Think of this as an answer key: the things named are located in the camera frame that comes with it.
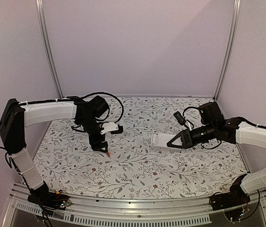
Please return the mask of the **white remote control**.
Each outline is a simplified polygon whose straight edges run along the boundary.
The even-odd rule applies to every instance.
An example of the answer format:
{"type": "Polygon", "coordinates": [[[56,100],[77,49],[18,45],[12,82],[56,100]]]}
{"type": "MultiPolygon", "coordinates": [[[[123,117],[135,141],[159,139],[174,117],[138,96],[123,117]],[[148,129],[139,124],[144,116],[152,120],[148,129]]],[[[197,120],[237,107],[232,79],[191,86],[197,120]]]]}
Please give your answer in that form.
{"type": "Polygon", "coordinates": [[[153,133],[151,136],[151,145],[156,147],[167,148],[167,143],[173,139],[175,135],[164,133],[153,133]]]}

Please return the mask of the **white battery cover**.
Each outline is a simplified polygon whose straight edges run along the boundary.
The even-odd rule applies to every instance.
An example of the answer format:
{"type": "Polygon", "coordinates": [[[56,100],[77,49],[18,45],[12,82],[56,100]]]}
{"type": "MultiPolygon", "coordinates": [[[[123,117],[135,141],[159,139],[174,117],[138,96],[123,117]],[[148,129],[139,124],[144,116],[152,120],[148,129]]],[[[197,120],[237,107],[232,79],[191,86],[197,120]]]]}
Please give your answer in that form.
{"type": "Polygon", "coordinates": [[[134,147],[136,147],[136,148],[142,147],[142,140],[136,139],[134,141],[134,147]]]}

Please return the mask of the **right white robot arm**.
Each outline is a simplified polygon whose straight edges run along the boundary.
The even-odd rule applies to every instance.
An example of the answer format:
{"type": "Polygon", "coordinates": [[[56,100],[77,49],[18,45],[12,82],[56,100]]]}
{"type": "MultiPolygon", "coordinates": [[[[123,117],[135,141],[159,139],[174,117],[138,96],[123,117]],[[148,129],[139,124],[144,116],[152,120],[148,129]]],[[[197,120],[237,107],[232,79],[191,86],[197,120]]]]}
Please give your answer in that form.
{"type": "MultiPolygon", "coordinates": [[[[197,107],[202,126],[180,131],[167,143],[169,148],[186,149],[216,139],[231,144],[246,144],[266,149],[266,126],[254,124],[243,117],[225,119],[218,104],[209,102],[197,107]]],[[[229,206],[236,206],[244,194],[266,187],[266,167],[236,179],[226,195],[229,206]]]]}

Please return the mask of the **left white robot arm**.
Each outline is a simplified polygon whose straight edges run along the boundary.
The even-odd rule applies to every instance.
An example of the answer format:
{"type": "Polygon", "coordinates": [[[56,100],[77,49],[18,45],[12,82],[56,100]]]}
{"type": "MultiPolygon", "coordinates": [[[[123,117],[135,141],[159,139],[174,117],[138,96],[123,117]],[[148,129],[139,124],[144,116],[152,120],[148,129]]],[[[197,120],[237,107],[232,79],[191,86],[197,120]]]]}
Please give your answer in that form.
{"type": "Polygon", "coordinates": [[[32,104],[20,104],[16,99],[7,102],[0,120],[2,149],[11,156],[26,184],[34,190],[33,197],[41,205],[48,205],[52,196],[43,188],[44,181],[27,151],[25,128],[43,122],[73,119],[88,134],[92,150],[106,153],[108,144],[97,119],[107,110],[108,104],[100,96],[90,101],[72,98],[68,101],[46,100],[32,104]]]}

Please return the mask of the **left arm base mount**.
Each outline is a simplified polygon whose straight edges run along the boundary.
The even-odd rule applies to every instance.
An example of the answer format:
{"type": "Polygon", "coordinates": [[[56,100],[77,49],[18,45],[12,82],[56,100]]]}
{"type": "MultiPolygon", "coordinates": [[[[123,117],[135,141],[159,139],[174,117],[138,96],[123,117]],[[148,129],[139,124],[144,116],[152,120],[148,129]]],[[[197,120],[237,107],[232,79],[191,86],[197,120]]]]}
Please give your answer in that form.
{"type": "Polygon", "coordinates": [[[64,210],[71,205],[69,196],[63,194],[62,190],[54,192],[44,188],[32,190],[27,200],[52,210],[64,210]]]}

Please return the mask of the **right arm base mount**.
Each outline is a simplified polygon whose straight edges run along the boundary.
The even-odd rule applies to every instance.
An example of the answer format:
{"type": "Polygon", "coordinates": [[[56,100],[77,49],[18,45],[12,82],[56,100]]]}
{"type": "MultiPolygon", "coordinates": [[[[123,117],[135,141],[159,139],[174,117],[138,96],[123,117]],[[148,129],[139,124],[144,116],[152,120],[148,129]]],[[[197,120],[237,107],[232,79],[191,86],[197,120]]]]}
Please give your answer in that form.
{"type": "Polygon", "coordinates": [[[216,192],[209,197],[213,211],[223,210],[250,202],[250,197],[241,188],[230,189],[227,193],[216,192]]]}

